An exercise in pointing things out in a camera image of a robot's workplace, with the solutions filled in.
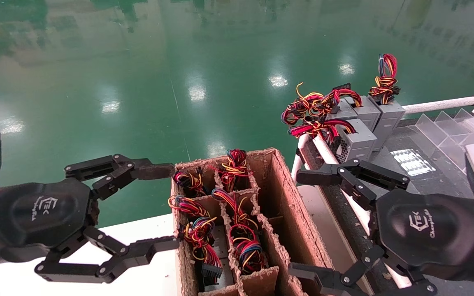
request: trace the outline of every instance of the cardboard divider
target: cardboard divider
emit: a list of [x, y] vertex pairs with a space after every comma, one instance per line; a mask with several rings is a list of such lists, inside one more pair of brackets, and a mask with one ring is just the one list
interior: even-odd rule
[[248, 296], [274, 296], [279, 266], [264, 268], [249, 275], [242, 275], [243, 290]]

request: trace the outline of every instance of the robotic hand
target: robotic hand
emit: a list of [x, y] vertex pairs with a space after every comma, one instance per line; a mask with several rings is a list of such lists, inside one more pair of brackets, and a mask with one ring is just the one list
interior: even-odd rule
[[[389, 190], [376, 199], [364, 180]], [[371, 211], [370, 239], [374, 246], [344, 274], [330, 268], [291, 264], [289, 272], [316, 281], [323, 295], [367, 296], [356, 282], [383, 259], [407, 276], [412, 286], [376, 296], [434, 296], [437, 289], [423, 275], [452, 281], [474, 281], [474, 200], [444, 194], [405, 191], [407, 176], [353, 159], [324, 164], [317, 171], [299, 171], [308, 185], [341, 185], [363, 209]]]
[[[95, 226], [98, 200], [105, 200], [136, 179], [169, 178], [171, 163], [110, 155], [65, 167], [58, 183], [27, 183], [0, 188], [0, 263], [46, 257], [35, 272], [47, 281], [111, 283], [128, 268], [149, 264], [159, 251], [176, 249], [173, 236], [124, 245]], [[92, 185], [82, 183], [105, 176]], [[111, 254], [101, 265], [63, 264], [87, 241]]]

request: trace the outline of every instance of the cardboard box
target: cardboard box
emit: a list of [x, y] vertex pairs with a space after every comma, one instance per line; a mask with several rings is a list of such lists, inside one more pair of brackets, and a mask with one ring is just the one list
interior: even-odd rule
[[[332, 268], [331, 260], [324, 247], [323, 240], [308, 214], [295, 182], [277, 149], [269, 148], [247, 153], [248, 169], [253, 173], [248, 182], [243, 182], [235, 191], [238, 200], [248, 197], [243, 209], [258, 222], [261, 228], [260, 239], [267, 253], [269, 268], [250, 275], [241, 274], [239, 262], [235, 257], [235, 248], [229, 235], [230, 216], [225, 203], [219, 203], [210, 195], [194, 200], [202, 204], [212, 217], [218, 216], [216, 225], [224, 225], [228, 238], [228, 259], [235, 284], [224, 289], [199, 293], [195, 278], [192, 247], [181, 241], [177, 250], [177, 281], [181, 296], [303, 296], [318, 295], [318, 289], [312, 281], [299, 281], [288, 275], [288, 264], [298, 262]], [[226, 157], [179, 163], [176, 169], [194, 172], [197, 167], [204, 171], [203, 183], [211, 192], [214, 187], [223, 184], [214, 168], [226, 162]], [[176, 197], [182, 191], [172, 182], [171, 196]], [[173, 210], [175, 228], [186, 223], [184, 215]]]

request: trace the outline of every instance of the wire connector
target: wire connector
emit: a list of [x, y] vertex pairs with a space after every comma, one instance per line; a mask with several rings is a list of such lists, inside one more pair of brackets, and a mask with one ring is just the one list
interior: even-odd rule
[[202, 264], [201, 274], [209, 278], [220, 278], [222, 276], [222, 268], [209, 264]]

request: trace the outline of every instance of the white pipe rail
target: white pipe rail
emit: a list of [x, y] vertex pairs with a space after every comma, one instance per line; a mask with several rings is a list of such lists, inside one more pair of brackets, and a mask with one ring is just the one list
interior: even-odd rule
[[403, 108], [405, 109], [405, 114], [413, 114], [471, 105], [474, 105], [474, 96], [461, 97], [459, 99], [446, 99], [445, 101], [407, 105], [403, 106]]

